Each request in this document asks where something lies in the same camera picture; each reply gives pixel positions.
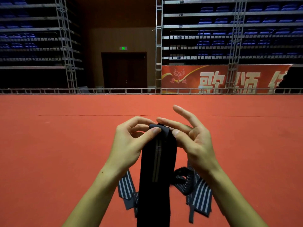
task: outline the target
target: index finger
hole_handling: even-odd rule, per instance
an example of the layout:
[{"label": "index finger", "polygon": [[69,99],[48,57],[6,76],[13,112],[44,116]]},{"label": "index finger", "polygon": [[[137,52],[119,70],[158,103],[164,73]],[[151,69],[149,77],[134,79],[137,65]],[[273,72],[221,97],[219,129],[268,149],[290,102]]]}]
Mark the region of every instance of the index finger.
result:
[{"label": "index finger", "polygon": [[136,117],[131,118],[130,120],[124,122],[124,125],[126,125],[130,129],[137,126],[138,124],[150,125],[150,124],[156,124],[156,123],[150,119],[147,119],[147,118],[144,118],[141,116],[136,116]]},{"label": "index finger", "polygon": [[195,128],[197,126],[204,127],[204,125],[200,122],[200,120],[193,113],[191,113],[191,112],[189,112],[189,111],[187,111],[187,110],[185,110],[182,107],[179,107],[177,105],[174,105],[172,108],[179,115],[186,118],[186,120],[192,125],[193,128]]}]

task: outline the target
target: door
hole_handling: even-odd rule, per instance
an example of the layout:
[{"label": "door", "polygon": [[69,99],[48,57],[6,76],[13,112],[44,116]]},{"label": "door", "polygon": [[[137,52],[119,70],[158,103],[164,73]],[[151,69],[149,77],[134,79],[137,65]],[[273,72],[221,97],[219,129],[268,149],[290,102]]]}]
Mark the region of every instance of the door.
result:
[{"label": "door", "polygon": [[147,88],[146,53],[101,53],[101,56],[105,88]]}]

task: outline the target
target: banner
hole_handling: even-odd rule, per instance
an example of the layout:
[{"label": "banner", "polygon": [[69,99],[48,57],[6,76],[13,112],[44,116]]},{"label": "banner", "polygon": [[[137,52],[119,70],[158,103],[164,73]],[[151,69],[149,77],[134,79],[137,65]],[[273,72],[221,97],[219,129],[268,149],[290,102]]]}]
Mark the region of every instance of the banner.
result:
[{"label": "banner", "polygon": [[[283,80],[291,64],[239,65],[234,78],[239,93],[256,93],[257,88],[275,89]],[[228,65],[162,65],[162,89],[196,88],[191,93],[213,93],[225,88]],[[274,90],[258,90],[257,93],[273,93]]]}]

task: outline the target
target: red carpet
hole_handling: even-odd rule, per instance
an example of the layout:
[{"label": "red carpet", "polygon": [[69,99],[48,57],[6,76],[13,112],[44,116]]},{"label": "red carpet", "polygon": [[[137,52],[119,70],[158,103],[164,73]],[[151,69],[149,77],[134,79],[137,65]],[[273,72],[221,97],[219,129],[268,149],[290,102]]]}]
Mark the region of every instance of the red carpet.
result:
[{"label": "red carpet", "polygon": [[[303,223],[303,97],[224,95],[0,96],[0,226],[63,224],[106,161],[116,126],[141,115],[180,122],[172,105],[210,130],[217,158],[270,226]],[[176,168],[187,162],[178,150]],[[140,161],[131,169],[139,189]],[[228,226],[215,202],[195,213],[171,187],[171,226]],[[115,192],[101,226],[136,226]]]}]

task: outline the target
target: safety railing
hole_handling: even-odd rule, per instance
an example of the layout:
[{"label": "safety railing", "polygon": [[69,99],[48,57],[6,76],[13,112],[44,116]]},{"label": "safety railing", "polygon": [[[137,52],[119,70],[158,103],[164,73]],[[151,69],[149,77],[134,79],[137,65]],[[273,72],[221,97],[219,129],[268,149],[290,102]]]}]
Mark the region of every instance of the safety railing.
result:
[{"label": "safety railing", "polygon": [[276,94],[303,94],[303,88],[20,88],[20,89],[0,89],[0,94],[15,94],[15,95],[276,95]]}]

